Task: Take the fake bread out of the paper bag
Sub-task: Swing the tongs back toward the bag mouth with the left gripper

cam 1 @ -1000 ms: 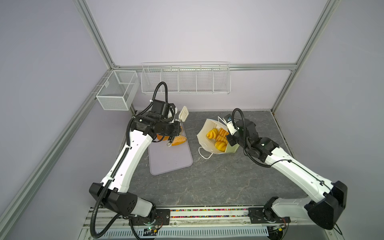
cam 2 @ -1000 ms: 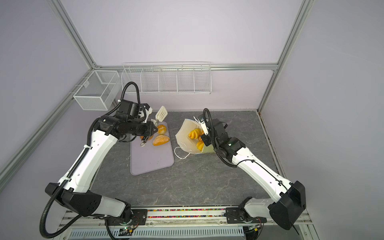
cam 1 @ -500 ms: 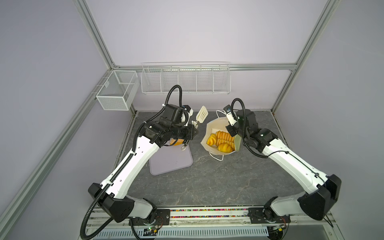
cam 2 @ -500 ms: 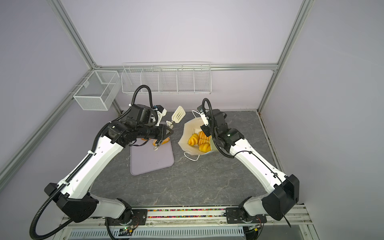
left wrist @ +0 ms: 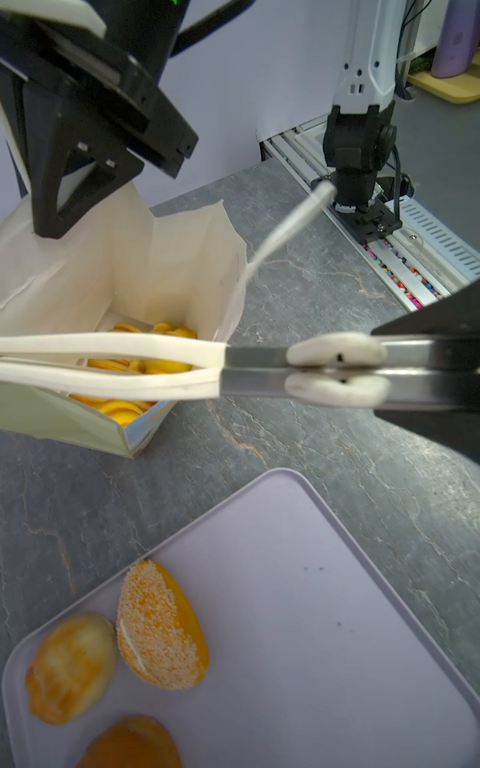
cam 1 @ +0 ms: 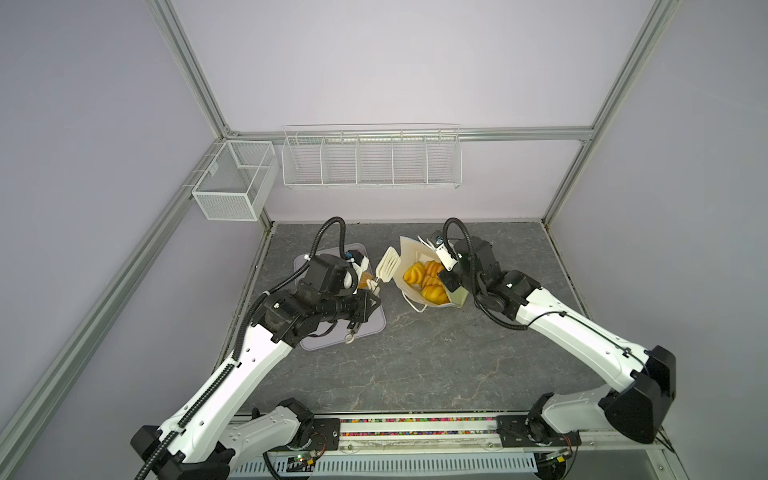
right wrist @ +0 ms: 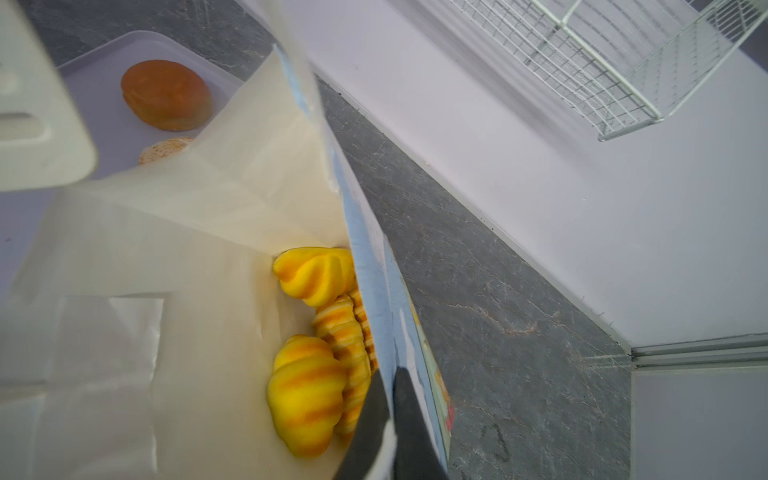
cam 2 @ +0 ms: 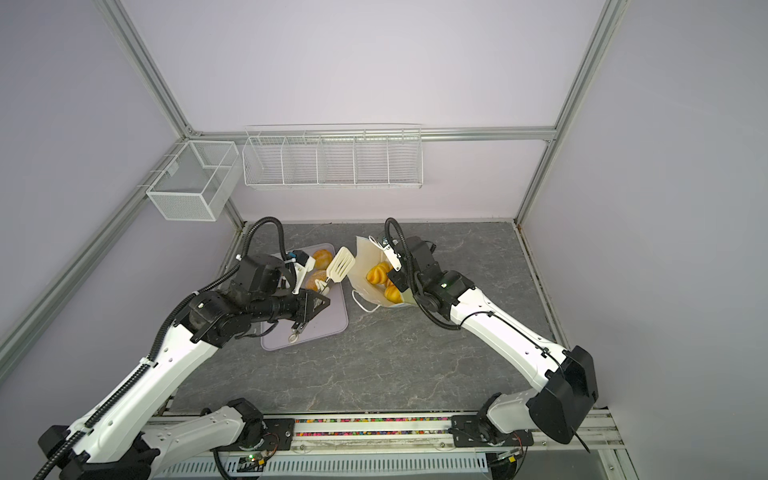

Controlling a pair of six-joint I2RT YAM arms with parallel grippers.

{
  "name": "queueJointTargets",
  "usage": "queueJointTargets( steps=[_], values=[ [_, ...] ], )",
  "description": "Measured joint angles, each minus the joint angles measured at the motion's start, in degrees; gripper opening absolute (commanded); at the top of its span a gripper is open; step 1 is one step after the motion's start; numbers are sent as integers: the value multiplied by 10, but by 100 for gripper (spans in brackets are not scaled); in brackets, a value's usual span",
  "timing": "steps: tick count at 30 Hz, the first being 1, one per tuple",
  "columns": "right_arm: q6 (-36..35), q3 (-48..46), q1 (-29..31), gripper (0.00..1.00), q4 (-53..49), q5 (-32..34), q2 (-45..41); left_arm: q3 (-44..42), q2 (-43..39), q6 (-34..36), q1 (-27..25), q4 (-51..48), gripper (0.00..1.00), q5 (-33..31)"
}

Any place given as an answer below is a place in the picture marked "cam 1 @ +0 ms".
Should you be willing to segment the lavender plastic tray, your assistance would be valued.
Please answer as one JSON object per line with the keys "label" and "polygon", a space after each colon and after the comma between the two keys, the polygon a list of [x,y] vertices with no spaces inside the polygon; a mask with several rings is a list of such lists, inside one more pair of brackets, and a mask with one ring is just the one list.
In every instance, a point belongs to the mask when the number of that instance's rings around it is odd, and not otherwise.
{"label": "lavender plastic tray", "polygon": [[[370,257],[366,247],[359,242],[345,244],[345,249],[360,251],[365,256]],[[329,248],[325,250],[319,250],[319,253],[328,253],[328,254],[336,255],[336,253],[338,252],[332,248]],[[294,271],[298,271],[299,268],[306,262],[305,257],[306,257],[306,254],[301,254],[294,258],[293,260]],[[328,328],[330,328],[330,326],[331,326],[330,323],[322,322],[319,324],[316,332],[314,333],[323,333]],[[368,321],[362,324],[362,326],[357,331],[357,333],[355,333],[354,339],[359,340],[362,337],[378,334],[385,329],[385,326],[386,326],[386,318],[384,314],[383,305],[381,305],[376,310],[373,311]],[[348,327],[349,327],[349,321],[345,319],[340,319],[336,323],[336,327],[334,328],[334,330],[331,331],[328,335],[323,337],[318,337],[318,338],[307,337],[303,339],[299,345],[305,351],[317,351],[322,348],[326,348],[334,345],[346,344],[347,342],[345,339],[347,334],[349,333]]]}

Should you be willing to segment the printed paper gift bag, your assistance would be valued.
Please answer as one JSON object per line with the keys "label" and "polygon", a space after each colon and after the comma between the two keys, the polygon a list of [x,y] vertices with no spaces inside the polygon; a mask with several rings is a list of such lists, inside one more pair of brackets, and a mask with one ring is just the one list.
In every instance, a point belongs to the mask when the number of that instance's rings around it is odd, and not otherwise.
{"label": "printed paper gift bag", "polygon": [[418,313],[428,308],[462,308],[468,298],[463,287],[451,292],[440,279],[447,273],[439,256],[420,240],[400,237],[400,265],[394,281],[406,302]]}

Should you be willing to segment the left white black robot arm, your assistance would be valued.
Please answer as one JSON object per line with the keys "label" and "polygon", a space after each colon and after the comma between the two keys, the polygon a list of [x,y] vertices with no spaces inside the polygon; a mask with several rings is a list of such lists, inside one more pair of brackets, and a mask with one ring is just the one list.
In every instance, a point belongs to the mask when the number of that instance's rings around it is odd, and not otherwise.
{"label": "left white black robot arm", "polygon": [[266,375],[322,322],[366,322],[381,303],[358,287],[368,258],[359,250],[316,254],[288,279],[262,293],[241,325],[230,356],[159,426],[146,425],[131,445],[144,463],[137,478],[225,479],[240,463],[273,448],[306,448],[314,415],[295,399],[233,425],[232,418]]}

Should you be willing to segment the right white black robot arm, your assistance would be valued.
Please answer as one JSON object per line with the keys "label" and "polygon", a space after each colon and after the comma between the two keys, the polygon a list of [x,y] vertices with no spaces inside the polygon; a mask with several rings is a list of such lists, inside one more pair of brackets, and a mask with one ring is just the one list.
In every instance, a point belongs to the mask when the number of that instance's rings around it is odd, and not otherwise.
{"label": "right white black robot arm", "polygon": [[637,443],[654,442],[676,398],[676,358],[669,350],[630,342],[579,314],[529,275],[502,270],[491,244],[478,237],[435,241],[449,288],[470,292],[495,323],[545,336],[604,382],[574,394],[543,394],[525,420],[533,442],[604,429]]}

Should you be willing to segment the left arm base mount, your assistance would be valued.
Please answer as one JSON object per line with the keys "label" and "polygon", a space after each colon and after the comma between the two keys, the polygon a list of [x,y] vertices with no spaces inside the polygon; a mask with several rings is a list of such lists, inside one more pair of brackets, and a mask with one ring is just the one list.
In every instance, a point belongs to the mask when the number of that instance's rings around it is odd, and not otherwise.
{"label": "left arm base mount", "polygon": [[315,417],[303,422],[297,434],[287,444],[271,449],[271,452],[288,451],[335,451],[341,439],[341,421],[337,417]]}

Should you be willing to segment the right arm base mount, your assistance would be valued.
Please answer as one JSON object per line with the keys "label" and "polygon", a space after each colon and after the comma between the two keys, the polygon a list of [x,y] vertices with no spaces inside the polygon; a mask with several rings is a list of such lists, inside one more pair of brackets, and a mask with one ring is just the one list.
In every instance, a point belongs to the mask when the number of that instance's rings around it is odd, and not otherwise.
{"label": "right arm base mount", "polygon": [[496,417],[497,433],[505,448],[578,447],[582,444],[577,431],[557,433],[543,421],[530,420],[527,414]]}

